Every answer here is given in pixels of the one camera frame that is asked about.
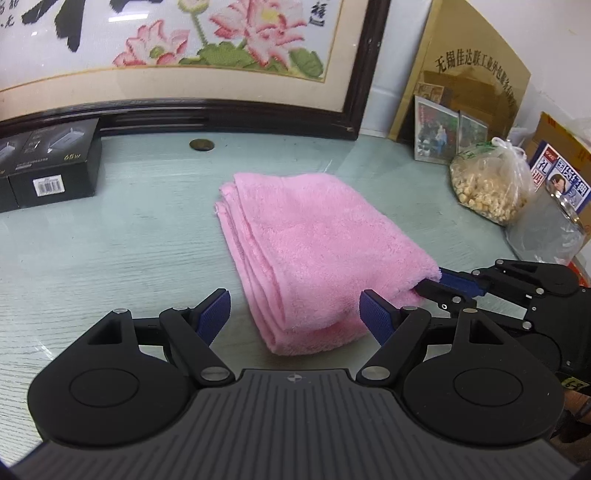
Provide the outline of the pink towel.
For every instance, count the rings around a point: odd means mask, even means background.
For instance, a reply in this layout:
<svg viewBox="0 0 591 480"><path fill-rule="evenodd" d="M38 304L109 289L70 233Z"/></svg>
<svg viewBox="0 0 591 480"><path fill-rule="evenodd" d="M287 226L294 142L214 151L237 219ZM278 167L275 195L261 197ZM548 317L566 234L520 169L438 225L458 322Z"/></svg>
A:
<svg viewBox="0 0 591 480"><path fill-rule="evenodd" d="M280 356L329 351L367 333L360 296L416 306L437 262L355 189L324 173L235 174L215 212L252 319Z"/></svg>

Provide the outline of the clear plastic bag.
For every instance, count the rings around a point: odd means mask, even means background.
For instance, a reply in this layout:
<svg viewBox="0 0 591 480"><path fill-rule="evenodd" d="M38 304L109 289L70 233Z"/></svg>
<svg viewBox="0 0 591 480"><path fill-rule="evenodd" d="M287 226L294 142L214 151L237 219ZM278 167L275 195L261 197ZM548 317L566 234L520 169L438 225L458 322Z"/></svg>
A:
<svg viewBox="0 0 591 480"><path fill-rule="evenodd" d="M564 266L580 251L586 237L566 196L549 184L508 224L505 235L518 259Z"/></svg>

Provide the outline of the plastic bag of nuts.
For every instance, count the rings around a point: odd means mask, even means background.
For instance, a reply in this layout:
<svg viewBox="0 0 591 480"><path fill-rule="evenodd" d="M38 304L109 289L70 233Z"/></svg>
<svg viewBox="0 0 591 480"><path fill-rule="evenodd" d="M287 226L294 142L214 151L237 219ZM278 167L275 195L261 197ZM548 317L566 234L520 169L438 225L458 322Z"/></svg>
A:
<svg viewBox="0 0 591 480"><path fill-rule="evenodd" d="M535 194L525 151L494 137L460 152L450 164L459 203L498 224L511 223Z"/></svg>

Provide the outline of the cardboard box with printed paper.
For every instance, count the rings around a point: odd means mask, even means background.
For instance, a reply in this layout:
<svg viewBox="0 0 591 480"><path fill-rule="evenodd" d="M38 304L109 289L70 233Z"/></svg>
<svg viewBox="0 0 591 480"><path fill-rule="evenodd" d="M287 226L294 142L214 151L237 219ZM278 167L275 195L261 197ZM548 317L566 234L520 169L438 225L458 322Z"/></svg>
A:
<svg viewBox="0 0 591 480"><path fill-rule="evenodd" d="M590 232L590 148L542 112L525 152L535 189L554 185Z"/></svg>

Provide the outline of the framed couple photo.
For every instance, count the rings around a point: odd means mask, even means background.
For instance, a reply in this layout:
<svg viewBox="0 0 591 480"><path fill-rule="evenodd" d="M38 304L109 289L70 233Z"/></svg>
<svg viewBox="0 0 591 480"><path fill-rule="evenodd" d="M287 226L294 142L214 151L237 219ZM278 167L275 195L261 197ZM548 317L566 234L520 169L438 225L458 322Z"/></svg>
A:
<svg viewBox="0 0 591 480"><path fill-rule="evenodd" d="M415 159L449 165L458 152L460 114L419 96L414 107Z"/></svg>

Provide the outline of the gold company plaque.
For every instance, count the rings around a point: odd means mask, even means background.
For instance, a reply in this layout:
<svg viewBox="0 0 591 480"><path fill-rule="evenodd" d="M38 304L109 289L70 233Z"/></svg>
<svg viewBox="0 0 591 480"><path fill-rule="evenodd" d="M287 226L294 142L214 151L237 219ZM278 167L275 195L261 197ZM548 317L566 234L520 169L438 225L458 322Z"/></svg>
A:
<svg viewBox="0 0 591 480"><path fill-rule="evenodd" d="M434 1L389 138L413 140L419 87L443 89L441 104L507 137L531 73L497 30L467 1Z"/></svg>

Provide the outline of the black charger box right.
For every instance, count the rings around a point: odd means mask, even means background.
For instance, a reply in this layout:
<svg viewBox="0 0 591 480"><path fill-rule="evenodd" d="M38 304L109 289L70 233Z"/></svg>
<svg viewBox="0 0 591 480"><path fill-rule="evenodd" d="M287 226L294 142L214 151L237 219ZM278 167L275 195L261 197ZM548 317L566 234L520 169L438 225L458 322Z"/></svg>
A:
<svg viewBox="0 0 591 480"><path fill-rule="evenodd" d="M96 118L34 130L9 169L21 208L95 194L102 143Z"/></svg>

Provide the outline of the black charger box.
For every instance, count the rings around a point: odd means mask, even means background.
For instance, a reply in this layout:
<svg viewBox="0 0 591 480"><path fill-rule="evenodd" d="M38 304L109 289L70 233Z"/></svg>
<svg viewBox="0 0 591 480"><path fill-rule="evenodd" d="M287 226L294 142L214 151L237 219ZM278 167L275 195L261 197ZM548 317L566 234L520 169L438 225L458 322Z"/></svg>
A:
<svg viewBox="0 0 591 480"><path fill-rule="evenodd" d="M0 212L16 210L18 203L9 174L22 150L25 135L14 135L0 140Z"/></svg>
<svg viewBox="0 0 591 480"><path fill-rule="evenodd" d="M102 143L96 118L34 130L9 169L21 208L95 194Z"/></svg>

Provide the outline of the black charger box left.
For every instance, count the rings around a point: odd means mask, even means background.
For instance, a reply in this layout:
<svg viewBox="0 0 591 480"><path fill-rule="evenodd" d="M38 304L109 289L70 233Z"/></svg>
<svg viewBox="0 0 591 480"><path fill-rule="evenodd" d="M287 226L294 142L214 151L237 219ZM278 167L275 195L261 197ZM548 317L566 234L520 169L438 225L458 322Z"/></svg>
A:
<svg viewBox="0 0 591 480"><path fill-rule="evenodd" d="M25 135L14 135L0 140L0 212L16 210L18 203L9 174L22 150Z"/></svg>

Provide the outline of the framed lotus cross-stitch picture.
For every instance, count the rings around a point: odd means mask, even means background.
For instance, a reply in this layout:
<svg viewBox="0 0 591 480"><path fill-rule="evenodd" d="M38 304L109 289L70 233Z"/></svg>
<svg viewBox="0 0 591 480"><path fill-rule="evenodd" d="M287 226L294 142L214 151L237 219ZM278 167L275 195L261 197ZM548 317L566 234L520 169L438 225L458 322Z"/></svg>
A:
<svg viewBox="0 0 591 480"><path fill-rule="evenodd" d="M386 1L5 1L1 131L360 133Z"/></svg>

